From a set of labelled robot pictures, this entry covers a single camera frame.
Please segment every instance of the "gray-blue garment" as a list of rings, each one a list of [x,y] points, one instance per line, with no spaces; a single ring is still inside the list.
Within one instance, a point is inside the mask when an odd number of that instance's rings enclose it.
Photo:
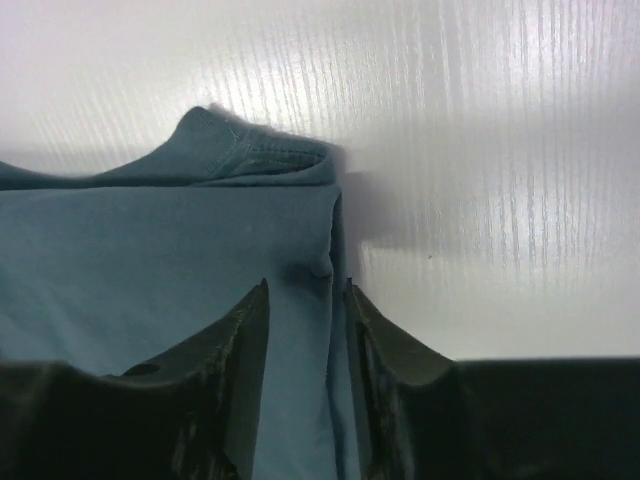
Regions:
[[[254,478],[359,479],[342,242],[325,146],[201,108],[151,154],[94,177],[0,163],[0,358],[119,374],[266,277]]]

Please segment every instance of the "blue cloth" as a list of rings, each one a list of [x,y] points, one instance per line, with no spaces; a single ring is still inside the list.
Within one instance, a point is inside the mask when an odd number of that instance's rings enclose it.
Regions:
[[[119,374],[266,277],[254,478],[359,479],[343,256],[330,151],[201,108],[90,178],[0,163],[0,358]]]

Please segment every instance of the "teal fabric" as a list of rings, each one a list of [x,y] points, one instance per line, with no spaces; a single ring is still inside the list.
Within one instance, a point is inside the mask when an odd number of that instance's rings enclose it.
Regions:
[[[0,358],[119,374],[266,277],[254,478],[359,479],[330,151],[201,108],[90,178],[0,163]]]

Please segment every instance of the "folded shirt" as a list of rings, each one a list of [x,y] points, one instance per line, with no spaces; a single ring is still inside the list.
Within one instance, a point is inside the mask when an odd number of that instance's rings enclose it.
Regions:
[[[360,479],[330,150],[201,108],[90,178],[0,163],[0,359],[121,374],[267,278],[253,478]]]

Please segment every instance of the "white surface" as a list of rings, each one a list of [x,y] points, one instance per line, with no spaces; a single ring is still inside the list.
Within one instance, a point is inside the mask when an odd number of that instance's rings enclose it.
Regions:
[[[0,158],[104,170],[215,103],[344,147],[352,273],[431,347],[638,354],[638,25],[637,0],[5,0]]]

